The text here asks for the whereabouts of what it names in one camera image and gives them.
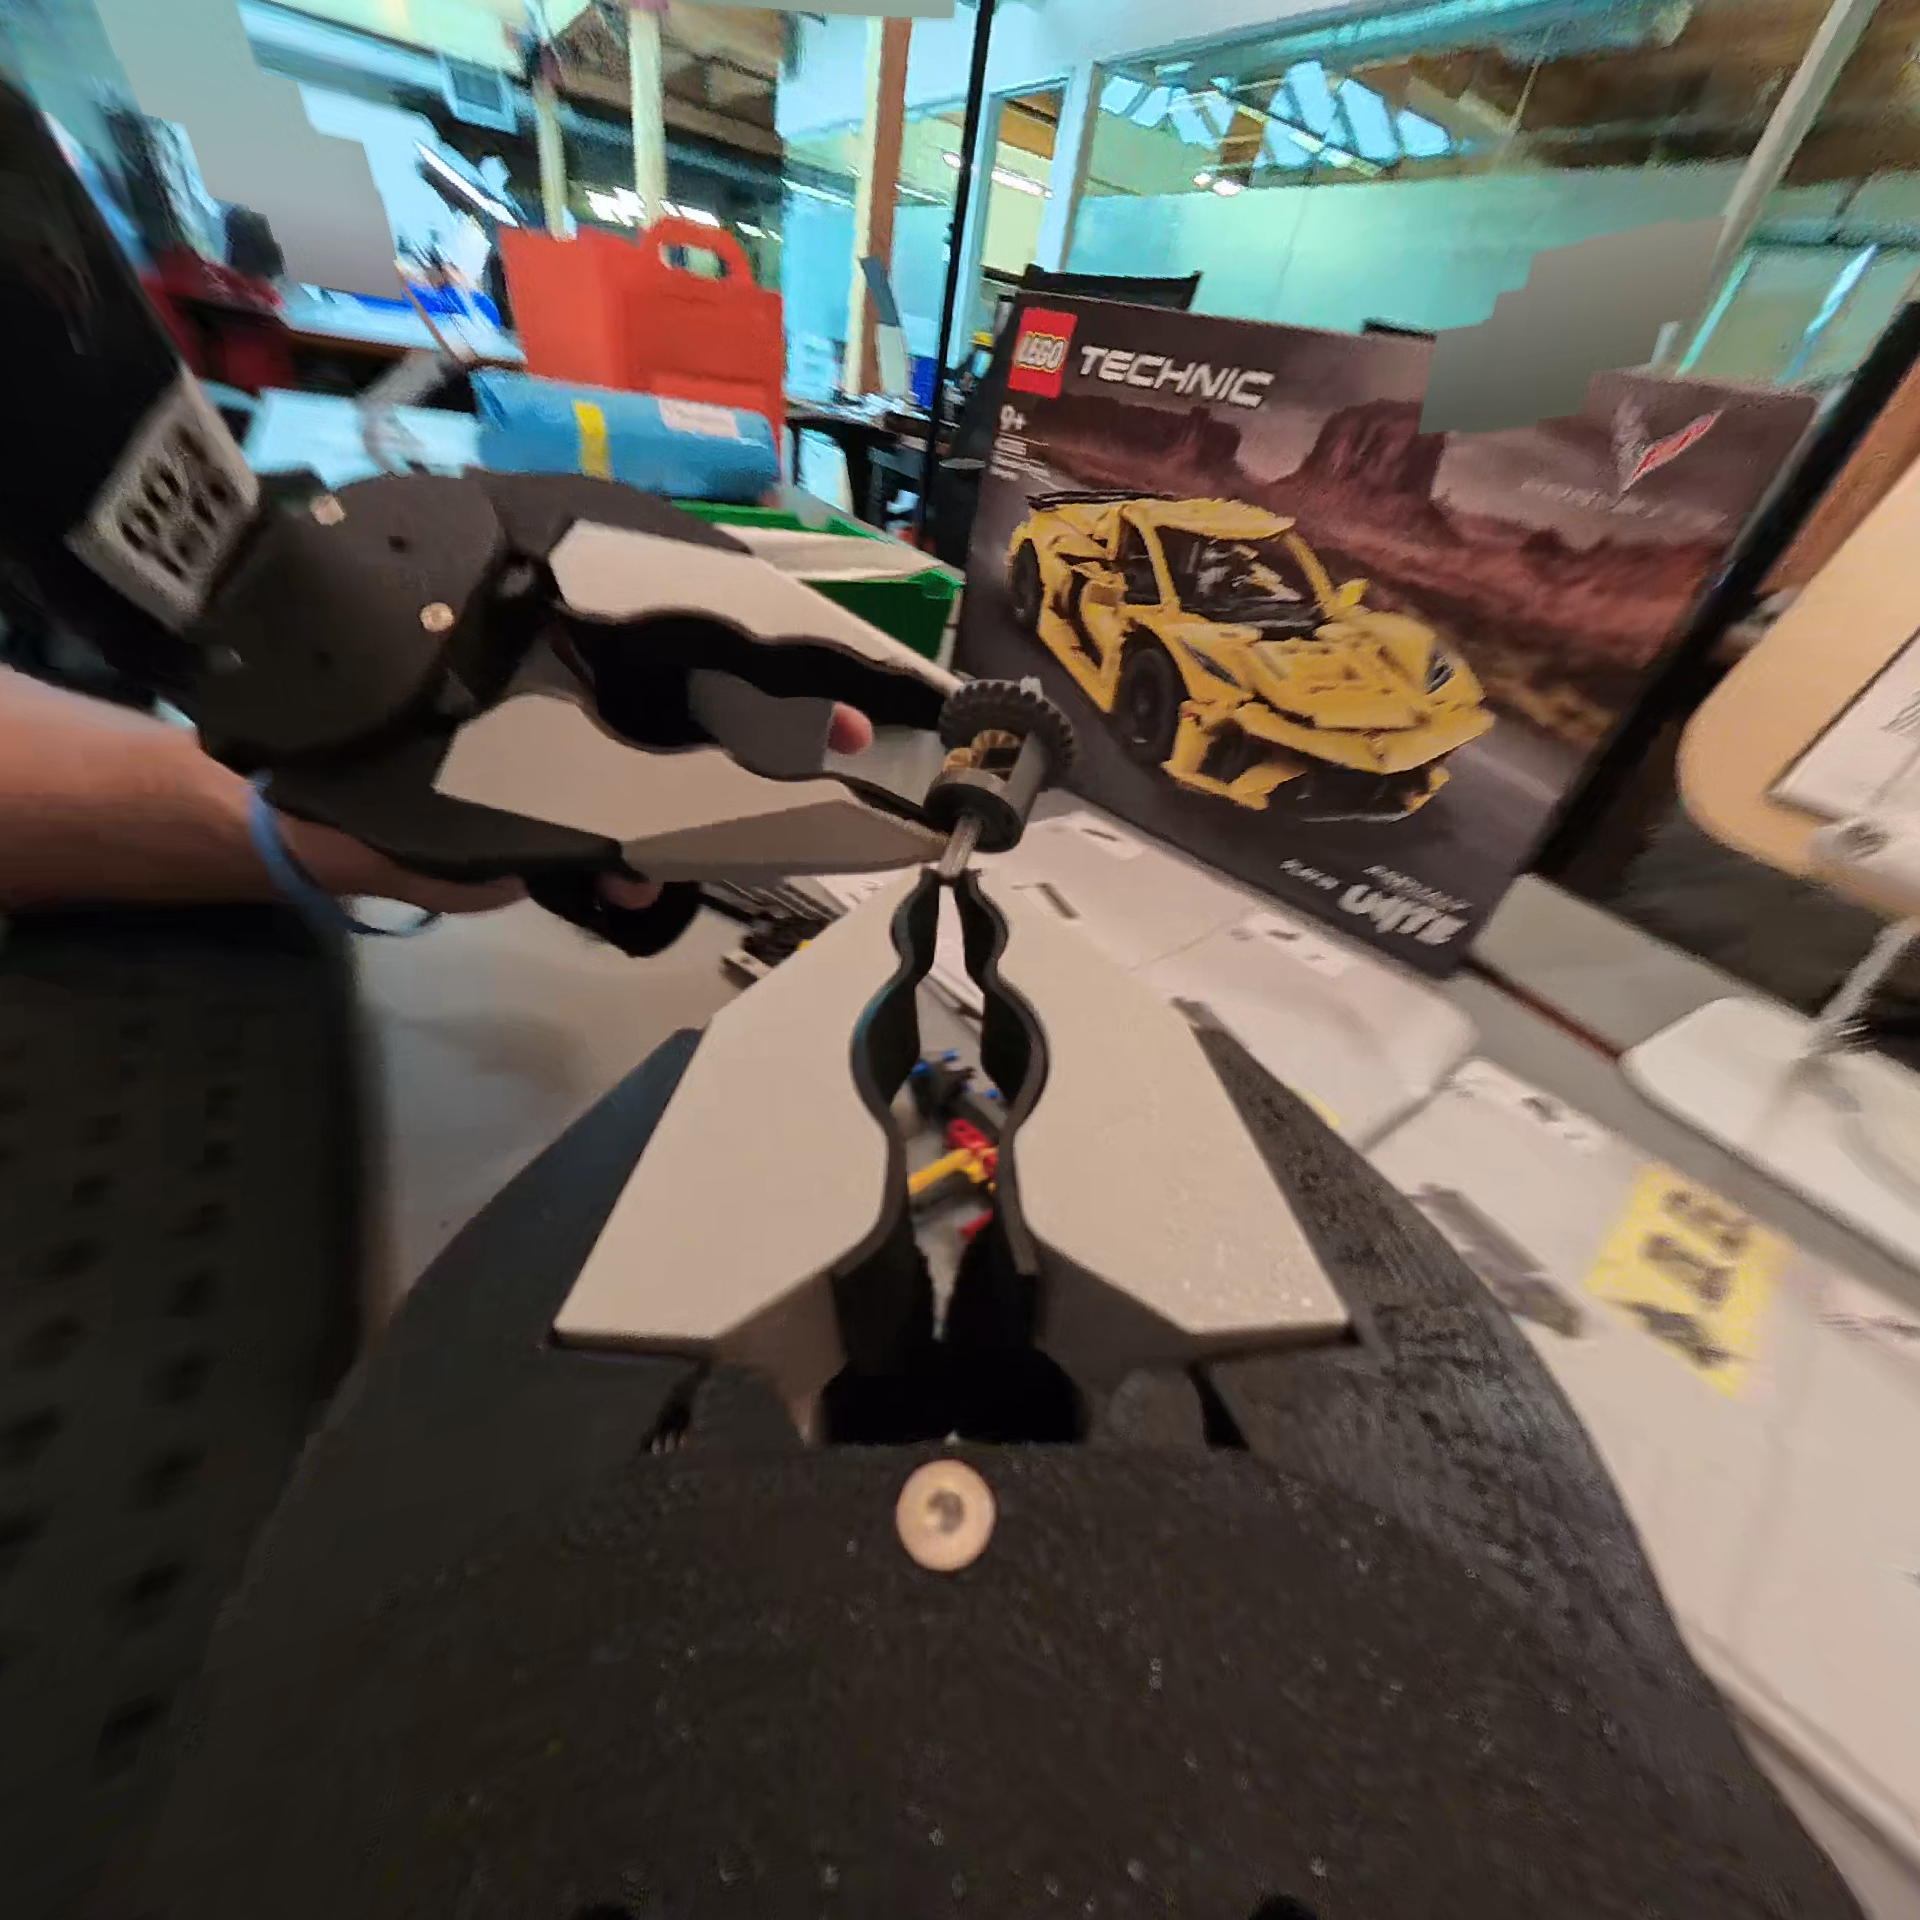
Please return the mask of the grey lego differential housing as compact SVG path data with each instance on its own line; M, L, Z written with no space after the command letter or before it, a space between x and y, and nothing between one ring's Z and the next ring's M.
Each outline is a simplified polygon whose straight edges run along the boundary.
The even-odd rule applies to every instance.
M985 773L956 769L953 750L984 729L1018 736L1019 752ZM984 856L1015 849L1040 794L1066 784L1076 744L1068 714L1049 700L1038 678L975 678L944 700L940 716L944 760L929 784L923 819L944 841L964 810L988 817Z

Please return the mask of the person's left hand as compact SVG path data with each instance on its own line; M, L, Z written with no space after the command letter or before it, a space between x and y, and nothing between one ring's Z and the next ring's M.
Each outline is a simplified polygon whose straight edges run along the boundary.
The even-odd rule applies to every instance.
M872 745L874 722L865 714L838 704L827 731L833 754L863 754ZM379 898L442 917L484 914L526 898L523 888L513 878L483 882L433 878L402 869L336 830L311 822L283 820L281 840L308 878L336 898ZM625 870L604 875L594 885L604 901L620 908L650 908L664 892L664 888Z

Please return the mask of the green plastic bin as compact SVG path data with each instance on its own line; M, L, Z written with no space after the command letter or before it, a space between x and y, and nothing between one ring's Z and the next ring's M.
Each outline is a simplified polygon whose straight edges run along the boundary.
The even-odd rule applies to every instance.
M799 510L676 499L684 514L940 666L964 578L927 550L819 500Z

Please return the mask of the black mesh office chair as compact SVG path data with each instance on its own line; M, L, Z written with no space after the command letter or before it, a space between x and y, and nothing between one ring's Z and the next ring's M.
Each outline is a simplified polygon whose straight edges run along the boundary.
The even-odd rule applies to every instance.
M1015 305L1056 306L1059 302L1105 302L1187 314L1193 308L1200 283L1200 272L1187 276L1143 276L1027 267L1015 291Z

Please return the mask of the white board stand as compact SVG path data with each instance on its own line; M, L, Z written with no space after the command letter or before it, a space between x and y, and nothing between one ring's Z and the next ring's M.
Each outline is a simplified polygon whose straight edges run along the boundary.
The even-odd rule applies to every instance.
M1918 1252L1916 918L1882 922L1675 813L1625 914L1745 982L1635 1045L1633 1085L1884 1252Z

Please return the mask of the orange-red bag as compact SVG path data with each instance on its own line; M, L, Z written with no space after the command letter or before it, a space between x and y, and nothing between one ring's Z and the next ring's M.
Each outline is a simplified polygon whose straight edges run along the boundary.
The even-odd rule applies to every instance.
M731 230L684 217L574 238L508 229L496 250L531 376L784 427L784 305Z

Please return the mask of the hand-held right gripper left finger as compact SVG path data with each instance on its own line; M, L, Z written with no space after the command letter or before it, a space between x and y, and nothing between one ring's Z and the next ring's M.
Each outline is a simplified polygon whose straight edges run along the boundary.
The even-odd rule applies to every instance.
M895 1102L921 1057L943 898L934 870L887 881L708 1021L559 1345L754 1372L804 1428L834 1379L930 1368Z

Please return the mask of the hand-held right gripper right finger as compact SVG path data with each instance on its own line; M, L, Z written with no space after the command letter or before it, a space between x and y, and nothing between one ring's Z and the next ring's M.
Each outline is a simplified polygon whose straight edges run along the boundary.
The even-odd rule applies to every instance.
M1354 1314L1193 1025L996 870L960 878L1001 1097L960 1353L1087 1395L1146 1369L1336 1349Z

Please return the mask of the blue wristband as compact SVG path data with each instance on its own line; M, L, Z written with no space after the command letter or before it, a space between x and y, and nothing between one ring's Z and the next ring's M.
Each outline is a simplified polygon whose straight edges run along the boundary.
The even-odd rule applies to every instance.
M247 836L265 874L287 901L311 929L338 933L355 940L414 940L442 922L439 912L417 909L406 923L377 923L362 918L343 898L318 888L313 874L289 849L281 817L268 794L271 780L257 776L247 797Z

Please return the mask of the wooden post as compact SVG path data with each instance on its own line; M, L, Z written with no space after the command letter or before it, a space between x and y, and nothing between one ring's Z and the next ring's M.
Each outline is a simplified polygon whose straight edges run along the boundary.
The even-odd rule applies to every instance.
M880 376L878 305L866 262L876 258L887 270L895 254L912 21L878 17L870 27L865 114L855 142L855 242L843 356L843 388L852 398L874 394Z

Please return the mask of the red office chair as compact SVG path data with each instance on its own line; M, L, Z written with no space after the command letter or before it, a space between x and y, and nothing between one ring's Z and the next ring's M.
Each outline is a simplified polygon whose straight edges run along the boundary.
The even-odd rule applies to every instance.
M292 332L268 278L235 272L192 246L159 251L137 276L201 379L255 396L298 386Z

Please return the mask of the person's left forearm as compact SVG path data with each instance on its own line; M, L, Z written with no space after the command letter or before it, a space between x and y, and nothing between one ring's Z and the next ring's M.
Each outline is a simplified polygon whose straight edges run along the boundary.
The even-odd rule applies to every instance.
M180 728L3 672L6 912L278 898L255 797Z

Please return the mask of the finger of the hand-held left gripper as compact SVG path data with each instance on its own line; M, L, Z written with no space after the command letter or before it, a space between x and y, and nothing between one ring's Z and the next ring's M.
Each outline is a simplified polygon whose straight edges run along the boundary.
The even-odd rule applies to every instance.
M640 747L583 697L520 691L460 728L434 789L614 841L647 881L775 881L929 867L946 840L825 769L833 707L696 672L690 717L713 744Z
M620 736L711 736L692 688L839 704L934 731L963 682L744 547L580 520L546 570L592 708Z

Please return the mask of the white desk lamp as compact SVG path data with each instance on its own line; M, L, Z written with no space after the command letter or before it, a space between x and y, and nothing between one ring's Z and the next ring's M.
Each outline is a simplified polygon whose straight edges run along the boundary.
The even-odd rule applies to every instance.
M458 352L408 352L353 402L375 474L464 474L480 467L474 398L479 362Z

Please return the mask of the lego instruction booklet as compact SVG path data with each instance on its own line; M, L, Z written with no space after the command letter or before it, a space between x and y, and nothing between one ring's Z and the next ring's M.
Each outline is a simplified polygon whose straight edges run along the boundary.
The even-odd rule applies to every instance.
M1304 912L1073 811L988 860L1172 1004L1232 1040L1244 1094L1286 1085L1363 1149L1473 1275L1466 1306L1558 1380L1604 1464L1687 1643L1874 1915L1916 1915L1916 1358L1903 1306L1818 1262L1724 1190L1473 1057L1436 987ZM1387 1307L1336 1278L1334 1230L1378 1211L1289 1198L1351 1309L1336 1349L1206 1360L1244 1440L1257 1406L1336 1466L1360 1459L1350 1390L1275 1368L1356 1369Z

